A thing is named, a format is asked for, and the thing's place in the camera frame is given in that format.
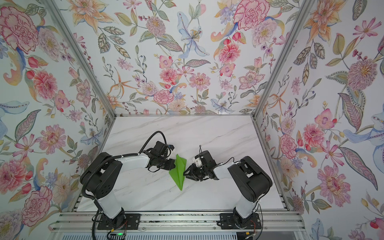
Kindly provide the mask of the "green square paper sheet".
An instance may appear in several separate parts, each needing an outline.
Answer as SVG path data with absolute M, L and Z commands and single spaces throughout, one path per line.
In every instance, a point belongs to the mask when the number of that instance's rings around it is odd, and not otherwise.
M 186 170 L 187 160 L 176 155 L 175 168 L 169 171 L 171 178 L 174 180 L 175 184 L 180 191 L 183 190 L 185 176 L 184 171 Z

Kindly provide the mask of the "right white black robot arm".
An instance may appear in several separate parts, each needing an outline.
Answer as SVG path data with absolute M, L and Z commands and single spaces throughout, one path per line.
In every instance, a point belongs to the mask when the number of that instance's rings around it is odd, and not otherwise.
M 183 176 L 196 182 L 232 179 L 242 194 L 234 208 L 234 216 L 244 221 L 250 219 L 259 200 L 273 185 L 270 176 L 251 157 L 216 163 L 209 151 L 196 155 Z

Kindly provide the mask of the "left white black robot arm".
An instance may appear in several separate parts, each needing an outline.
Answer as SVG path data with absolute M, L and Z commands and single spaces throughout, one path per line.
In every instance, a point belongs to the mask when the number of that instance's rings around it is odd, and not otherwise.
M 113 188 L 121 173 L 136 169 L 156 167 L 159 170 L 173 170 L 175 159 L 170 155 L 175 149 L 160 141 L 153 148 L 139 153 L 111 156 L 106 152 L 99 154 L 80 178 L 82 196 L 92 200 L 97 209 L 110 221 L 121 222 L 125 213 L 118 202 Z

